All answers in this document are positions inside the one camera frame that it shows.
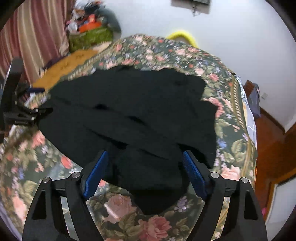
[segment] white wall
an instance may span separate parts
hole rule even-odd
[[[285,131],[287,132],[296,122],[296,111],[294,111],[293,113],[295,113],[292,117],[292,119],[288,122],[288,124],[285,125]]]
[[[171,6],[171,0],[104,2],[115,12],[122,37],[188,31],[201,49],[220,57],[243,81],[258,83],[261,93],[268,94],[261,106],[281,125],[292,120],[296,42],[265,0],[211,0],[210,13],[196,17],[189,9]]]

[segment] black metal clamp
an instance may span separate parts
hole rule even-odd
[[[44,88],[17,89],[23,72],[23,61],[13,59],[6,75],[2,98],[0,101],[0,143],[3,142],[7,125],[34,126],[38,116],[52,112],[52,108],[29,109],[19,101],[25,93],[42,93]]]
[[[267,241],[266,227],[254,190],[245,177],[224,179],[198,162],[191,151],[183,153],[183,166],[197,196],[205,205],[188,241],[210,241],[221,213],[224,197],[230,204],[224,229],[217,241]],[[80,241],[103,237],[85,201],[93,196],[108,164],[108,153],[100,151],[96,160],[67,179],[45,177],[31,203],[23,231],[23,241],[66,241],[70,238],[63,216],[61,196],[67,197],[70,215]]]

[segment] wooden baseboard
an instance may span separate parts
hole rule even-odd
[[[269,120],[271,120],[272,123],[274,123],[278,128],[280,128],[283,134],[285,134],[285,128],[275,118],[273,118],[266,110],[264,110],[261,107],[260,109],[261,109],[261,113],[264,114]]]

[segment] bed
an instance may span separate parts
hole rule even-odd
[[[174,68],[184,74],[201,76],[207,84],[203,100],[218,106],[215,120],[217,151],[211,171],[234,180],[245,176],[254,186],[257,158],[254,118],[244,98],[240,78],[219,58],[182,42],[147,35],[133,35],[104,48],[103,52],[89,58],[59,81],[71,81],[82,75],[90,75],[96,69],[109,69],[119,64],[143,70]],[[38,94],[30,98],[27,104],[33,108],[45,102],[46,98],[47,93]],[[1,159],[1,202],[11,221],[7,225],[12,226],[11,229],[14,229],[18,237],[21,236],[28,208],[41,180],[45,176],[53,180],[66,178],[81,170],[37,128],[14,126],[1,146]],[[149,240],[144,224],[157,225],[158,221],[165,220],[165,225],[158,228],[167,234],[166,240],[186,240],[204,205],[191,186],[184,197],[156,216],[143,215],[132,200],[125,189],[101,180],[87,205],[104,239]],[[222,233],[229,200],[224,199],[213,239]],[[65,199],[62,199],[62,205],[69,234],[77,239]],[[113,209],[117,220],[114,220],[106,206]],[[155,239],[149,241],[160,241],[162,238],[156,233]]]

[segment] pink rose pattern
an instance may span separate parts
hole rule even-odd
[[[123,216],[135,212],[137,209],[137,207],[132,207],[130,197],[121,194],[109,198],[104,206],[109,214],[105,221],[111,223],[119,222]]]
[[[169,221],[158,215],[149,218],[148,222],[140,219],[139,225],[143,227],[140,234],[140,240],[142,241],[160,241],[168,236],[167,231],[172,228]]]
[[[215,106],[218,107],[218,109],[216,111],[216,115],[215,115],[216,118],[219,118],[222,114],[225,113],[224,106],[222,105],[222,103],[218,99],[216,99],[214,97],[210,97],[209,99],[204,98],[204,100],[209,101],[209,102],[211,102],[212,104],[214,104]]]
[[[223,167],[221,176],[226,179],[238,181],[240,179],[240,168],[233,165],[230,168]]]
[[[63,77],[61,81],[77,78],[82,72],[85,75],[92,74],[96,68],[111,68],[117,63],[134,65],[138,69],[174,68],[185,74],[201,76],[207,87],[203,98],[218,106],[217,123],[222,125],[221,128],[227,136],[231,136],[231,141],[227,138],[223,139],[227,143],[226,147],[217,149],[217,165],[214,170],[221,173],[224,178],[238,180],[246,176],[252,181],[251,183],[254,183],[254,170],[251,165],[254,160],[245,161],[243,158],[242,161],[241,158],[237,161],[235,153],[231,150],[235,141],[243,143],[243,145],[236,145],[236,147],[242,146],[241,150],[236,150],[240,151],[241,157],[241,154],[246,151],[248,139],[243,137],[245,130],[233,114],[234,108],[241,116],[243,111],[232,106],[229,96],[226,95],[226,91],[230,95],[233,94],[231,88],[236,86],[235,81],[232,80],[231,74],[220,59],[190,45],[164,38],[135,35],[117,41],[113,47],[94,56],[91,62],[86,62],[73,74]],[[36,95],[31,104],[40,106],[45,101],[45,96],[45,94]],[[5,159],[0,162],[0,195],[5,207],[9,207],[7,210],[9,217],[22,233],[30,204],[28,202],[33,198],[35,185],[38,186],[40,180],[49,173],[51,177],[58,179],[81,169],[62,155],[41,132],[35,132],[31,138],[28,138],[31,130],[26,129],[24,133],[22,128],[17,127],[15,131],[16,133],[10,138],[17,140],[16,146],[6,152],[0,150],[0,157]],[[243,166],[247,167],[244,173],[242,173]],[[101,180],[95,197],[91,198],[87,205],[96,222],[100,222],[101,229],[117,230],[116,234],[114,232],[104,234],[104,239],[107,241],[129,240],[128,235],[131,233],[136,235],[136,237],[133,236],[133,240],[140,241],[185,240],[196,218],[196,216],[189,216],[188,213],[194,208],[198,215],[201,208],[198,199],[192,194],[186,194],[182,199],[182,205],[179,202],[158,216],[144,216],[132,203],[132,198],[124,189]],[[183,223],[182,229],[188,229],[188,231],[180,230],[177,226],[177,222],[180,221]],[[213,239],[219,237],[221,232],[222,227],[217,227]]]
[[[37,133],[33,136],[32,148],[35,148],[40,145],[45,144],[45,136],[41,133],[41,131],[37,131]]]

